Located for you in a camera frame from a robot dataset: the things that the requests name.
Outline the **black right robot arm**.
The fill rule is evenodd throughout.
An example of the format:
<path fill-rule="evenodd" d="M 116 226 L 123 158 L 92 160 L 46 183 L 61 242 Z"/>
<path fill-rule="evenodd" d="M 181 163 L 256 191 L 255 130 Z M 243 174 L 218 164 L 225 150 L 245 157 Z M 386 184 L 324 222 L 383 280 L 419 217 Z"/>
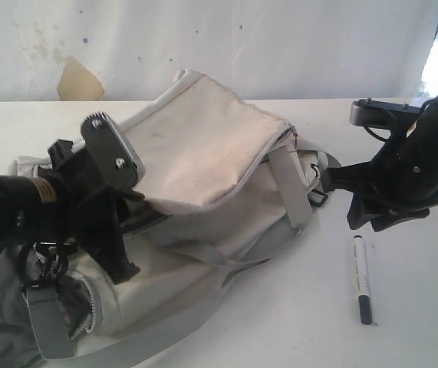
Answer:
<path fill-rule="evenodd" d="M 330 168 L 321 176 L 325 192 L 352 193 L 350 229 L 370 223 L 381 232 L 426 218 L 438 206 L 438 95 L 420 107 L 356 100 L 350 122 L 383 142 L 371 160 Z"/>

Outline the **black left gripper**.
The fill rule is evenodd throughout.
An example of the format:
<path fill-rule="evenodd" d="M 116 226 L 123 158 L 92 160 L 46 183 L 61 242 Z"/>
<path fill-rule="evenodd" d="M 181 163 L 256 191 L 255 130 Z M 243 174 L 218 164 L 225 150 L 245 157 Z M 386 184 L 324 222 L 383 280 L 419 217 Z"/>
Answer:
<path fill-rule="evenodd" d="M 68 204 L 68 237 L 101 266 L 113 284 L 124 283 L 140 268 L 127 257 L 120 227 L 134 229 L 146 218 L 144 195 L 106 184 L 85 144 L 77 151 L 73 145 L 70 140 L 55 141 L 48 149 L 52 169 L 43 175 L 62 185 Z"/>

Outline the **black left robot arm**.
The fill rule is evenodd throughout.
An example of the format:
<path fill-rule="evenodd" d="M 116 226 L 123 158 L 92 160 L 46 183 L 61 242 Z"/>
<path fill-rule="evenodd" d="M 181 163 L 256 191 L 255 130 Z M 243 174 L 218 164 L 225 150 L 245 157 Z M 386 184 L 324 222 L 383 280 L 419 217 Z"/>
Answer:
<path fill-rule="evenodd" d="M 77 152 L 72 146 L 57 140 L 48 150 L 51 168 L 37 177 L 0 176 L 0 247 L 73 241 L 112 282 L 125 282 L 140 270 L 127 257 L 120 230 L 125 202 L 143 198 L 132 190 L 137 164 L 117 143 Z"/>

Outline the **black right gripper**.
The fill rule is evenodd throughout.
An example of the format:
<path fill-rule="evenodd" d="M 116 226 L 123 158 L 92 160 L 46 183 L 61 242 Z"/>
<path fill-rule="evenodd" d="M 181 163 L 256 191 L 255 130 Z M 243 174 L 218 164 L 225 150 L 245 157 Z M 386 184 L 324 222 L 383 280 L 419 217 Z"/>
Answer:
<path fill-rule="evenodd" d="M 370 162 L 326 169 L 321 187 L 355 193 L 347 213 L 351 230 L 369 222 L 382 232 L 425 219 L 438 206 L 438 130 L 392 133 Z"/>

